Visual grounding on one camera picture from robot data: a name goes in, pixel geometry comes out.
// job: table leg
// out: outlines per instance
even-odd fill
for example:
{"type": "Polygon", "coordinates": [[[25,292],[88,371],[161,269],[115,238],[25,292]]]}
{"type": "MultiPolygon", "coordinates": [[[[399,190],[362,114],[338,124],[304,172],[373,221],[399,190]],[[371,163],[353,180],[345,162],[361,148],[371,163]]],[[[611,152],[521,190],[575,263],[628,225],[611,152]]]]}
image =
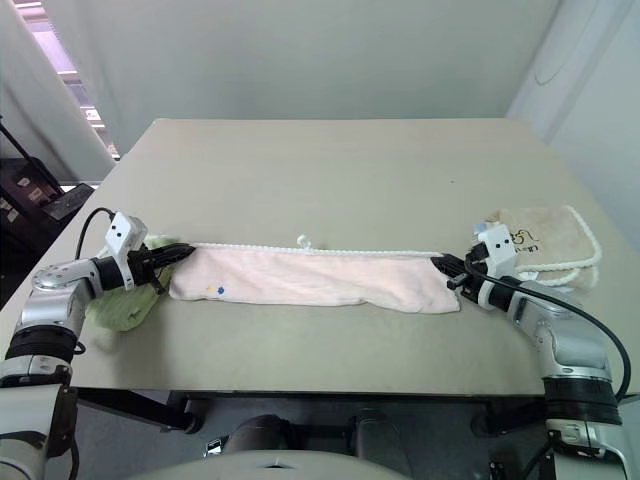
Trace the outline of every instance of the table leg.
{"type": "Polygon", "coordinates": [[[130,390],[108,388],[78,388],[80,403],[141,422],[195,433],[203,420],[192,412],[156,402],[130,390]]]}

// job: gray table top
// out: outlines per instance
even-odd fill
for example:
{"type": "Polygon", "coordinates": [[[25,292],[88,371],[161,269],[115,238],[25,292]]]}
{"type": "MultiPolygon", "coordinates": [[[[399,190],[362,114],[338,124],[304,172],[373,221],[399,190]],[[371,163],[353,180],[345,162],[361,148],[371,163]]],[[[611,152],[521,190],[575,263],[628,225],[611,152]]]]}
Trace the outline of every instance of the gray table top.
{"type": "MultiPolygon", "coordinates": [[[[157,120],[39,265],[72,258],[97,206],[188,242],[436,250],[462,255],[500,207],[573,205],[603,246],[588,311],[640,361],[640,256],[554,152],[505,119],[157,120]]],[[[103,245],[106,219],[87,236],[103,245]]],[[[30,291],[1,312],[0,347],[30,291]]],[[[217,391],[452,395],[542,393],[528,339],[500,312],[402,314],[371,305],[299,307],[162,298],[128,333],[85,324],[73,384],[217,391]]],[[[615,382],[620,361],[611,346],[615,382]]],[[[640,390],[640,376],[630,391],[640,390]]]]}

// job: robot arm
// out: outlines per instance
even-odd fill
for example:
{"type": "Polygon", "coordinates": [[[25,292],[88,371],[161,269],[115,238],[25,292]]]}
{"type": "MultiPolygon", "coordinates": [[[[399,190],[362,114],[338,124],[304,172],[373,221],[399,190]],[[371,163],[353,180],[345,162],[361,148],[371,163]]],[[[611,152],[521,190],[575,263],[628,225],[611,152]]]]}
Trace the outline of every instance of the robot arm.
{"type": "Polygon", "coordinates": [[[546,426],[553,448],[600,459],[613,454],[628,480],[639,479],[611,388],[603,332],[558,305],[580,311],[573,298],[509,276],[516,253],[504,225],[481,226],[476,238],[465,261],[445,255],[433,259],[434,264],[451,277],[450,289],[461,287],[461,294],[474,303],[506,312],[509,321],[530,338],[544,382],[546,426]],[[495,278],[501,281],[489,281],[495,278]]]}
{"type": "Polygon", "coordinates": [[[118,212],[107,233],[107,258],[75,260],[36,273],[33,290],[0,363],[0,478],[38,479],[47,458],[72,444],[77,395],[69,387],[87,305],[104,291],[152,283],[155,270],[194,250],[143,247],[146,227],[118,212]]]}

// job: green cloth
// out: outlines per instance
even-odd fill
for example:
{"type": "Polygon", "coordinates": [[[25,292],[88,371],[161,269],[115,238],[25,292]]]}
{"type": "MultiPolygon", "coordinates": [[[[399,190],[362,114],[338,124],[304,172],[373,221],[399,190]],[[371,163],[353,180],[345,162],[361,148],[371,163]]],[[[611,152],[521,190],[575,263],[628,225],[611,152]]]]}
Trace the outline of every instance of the green cloth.
{"type": "MultiPolygon", "coordinates": [[[[144,240],[150,250],[175,242],[177,242],[175,238],[158,235],[148,235],[144,240]]],[[[160,270],[158,278],[164,287],[169,287],[172,273],[173,266],[160,270]]],[[[92,300],[87,306],[86,319],[110,330],[127,332],[142,323],[158,298],[150,284],[135,287],[129,291],[119,287],[104,292],[102,297],[92,300]]]]}

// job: pink towel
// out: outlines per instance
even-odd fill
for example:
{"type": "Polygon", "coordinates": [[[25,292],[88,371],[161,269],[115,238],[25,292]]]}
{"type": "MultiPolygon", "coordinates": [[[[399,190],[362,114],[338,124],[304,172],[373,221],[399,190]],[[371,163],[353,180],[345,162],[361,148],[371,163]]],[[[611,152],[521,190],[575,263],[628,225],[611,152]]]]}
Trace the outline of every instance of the pink towel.
{"type": "Polygon", "coordinates": [[[401,312],[460,309],[446,278],[420,252],[344,252],[203,244],[177,268],[178,300],[285,305],[372,303],[401,312]]]}

